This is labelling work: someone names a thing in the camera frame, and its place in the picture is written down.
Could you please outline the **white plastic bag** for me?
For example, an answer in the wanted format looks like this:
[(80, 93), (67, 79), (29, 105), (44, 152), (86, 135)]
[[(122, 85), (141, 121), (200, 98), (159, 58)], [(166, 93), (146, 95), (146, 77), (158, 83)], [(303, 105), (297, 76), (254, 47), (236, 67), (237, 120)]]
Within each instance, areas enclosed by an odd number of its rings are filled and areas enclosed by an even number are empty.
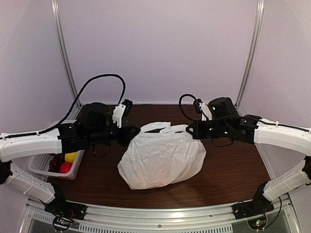
[(141, 127), (118, 164), (119, 174), (132, 190), (164, 187), (201, 171), (206, 149), (186, 132), (186, 127), (170, 122)]

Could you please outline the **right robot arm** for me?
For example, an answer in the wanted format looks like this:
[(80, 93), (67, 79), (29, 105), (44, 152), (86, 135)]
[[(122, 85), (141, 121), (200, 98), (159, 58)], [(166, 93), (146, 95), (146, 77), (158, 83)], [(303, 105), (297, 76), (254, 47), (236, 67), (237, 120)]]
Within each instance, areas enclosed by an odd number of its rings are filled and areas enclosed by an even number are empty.
[(289, 191), (311, 183), (311, 131), (308, 128), (269, 121), (260, 116), (241, 116), (231, 98), (220, 97), (209, 103), (194, 98), (200, 120), (192, 120), (186, 131), (193, 139), (227, 138), (230, 142), (267, 144), (305, 155), (294, 168), (280, 177), (262, 183), (251, 201), (235, 204), (236, 218), (265, 214), (273, 210), (272, 201)]

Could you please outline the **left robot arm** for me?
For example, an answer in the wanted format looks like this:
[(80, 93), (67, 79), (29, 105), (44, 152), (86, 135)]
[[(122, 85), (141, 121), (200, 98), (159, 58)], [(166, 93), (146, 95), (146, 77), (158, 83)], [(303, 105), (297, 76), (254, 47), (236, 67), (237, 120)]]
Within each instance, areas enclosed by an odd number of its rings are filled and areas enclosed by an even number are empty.
[(41, 201), (47, 212), (55, 216), (72, 213), (69, 202), (60, 187), (41, 181), (20, 169), (13, 159), (39, 154), (66, 154), (95, 147), (110, 145), (116, 141), (128, 146), (139, 134), (140, 128), (123, 123), (132, 104), (125, 100), (113, 113), (99, 102), (84, 106), (81, 116), (72, 123), (59, 121), (41, 132), (0, 135), (0, 183), (11, 185), (24, 194)]

